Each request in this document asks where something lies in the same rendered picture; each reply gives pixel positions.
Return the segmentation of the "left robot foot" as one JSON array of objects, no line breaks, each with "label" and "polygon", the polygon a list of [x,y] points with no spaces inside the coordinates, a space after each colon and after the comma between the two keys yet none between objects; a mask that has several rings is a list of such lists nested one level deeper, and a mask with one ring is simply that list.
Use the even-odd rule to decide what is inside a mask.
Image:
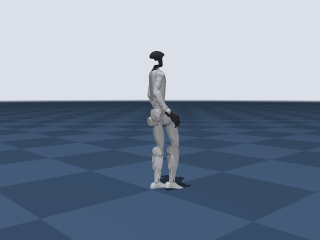
[{"label": "left robot foot", "polygon": [[151,183],[150,188],[151,189],[164,188],[165,186],[165,183],[162,183],[162,182],[159,182],[159,184],[156,184],[156,183],[155,182]]}]

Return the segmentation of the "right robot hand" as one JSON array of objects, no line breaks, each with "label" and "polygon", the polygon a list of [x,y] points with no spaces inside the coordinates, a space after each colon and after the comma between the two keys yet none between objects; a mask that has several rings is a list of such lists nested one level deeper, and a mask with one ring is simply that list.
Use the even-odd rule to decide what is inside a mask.
[{"label": "right robot hand", "polygon": [[165,114],[171,118],[172,122],[175,124],[175,128],[178,127],[180,125],[180,117],[176,114],[174,114],[172,111],[170,114],[168,114],[167,112],[165,112]]}]

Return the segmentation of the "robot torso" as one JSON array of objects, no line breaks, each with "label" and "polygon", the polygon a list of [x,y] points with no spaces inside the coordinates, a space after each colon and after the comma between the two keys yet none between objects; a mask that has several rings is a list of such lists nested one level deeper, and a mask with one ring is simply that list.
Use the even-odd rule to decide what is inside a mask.
[{"label": "robot torso", "polygon": [[[157,98],[154,98],[154,96],[153,96],[154,85],[155,85],[155,80],[156,80],[155,75],[156,75],[157,71],[163,72],[162,70],[160,70],[160,68],[157,68],[157,70],[150,71],[150,73],[149,73],[150,99],[151,99],[151,101],[155,101],[155,104],[153,105],[153,109],[150,111],[151,120],[153,122],[160,122],[159,114],[164,113],[161,110],[159,104],[157,103]],[[165,92],[166,92],[166,77],[165,77],[165,75],[164,75],[164,79],[162,81],[162,85],[161,85],[161,88],[159,89],[159,91],[161,91],[162,97],[165,100]]]}]

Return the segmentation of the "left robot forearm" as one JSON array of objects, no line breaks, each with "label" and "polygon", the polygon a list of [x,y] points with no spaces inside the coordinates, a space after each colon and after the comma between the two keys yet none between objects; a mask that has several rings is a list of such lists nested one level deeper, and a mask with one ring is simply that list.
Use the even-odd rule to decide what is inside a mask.
[{"label": "left robot forearm", "polygon": [[154,104],[156,103],[156,101],[151,101],[151,99],[149,98],[149,102],[151,103],[152,107],[154,106]]}]

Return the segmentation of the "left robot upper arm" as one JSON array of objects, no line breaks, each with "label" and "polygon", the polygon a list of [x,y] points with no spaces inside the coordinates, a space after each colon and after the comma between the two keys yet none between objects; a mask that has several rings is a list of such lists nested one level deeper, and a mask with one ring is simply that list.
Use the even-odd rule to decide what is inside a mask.
[{"label": "left robot upper arm", "polygon": [[151,96],[150,96],[150,85],[148,86],[147,96],[148,96],[149,98],[151,98]]}]

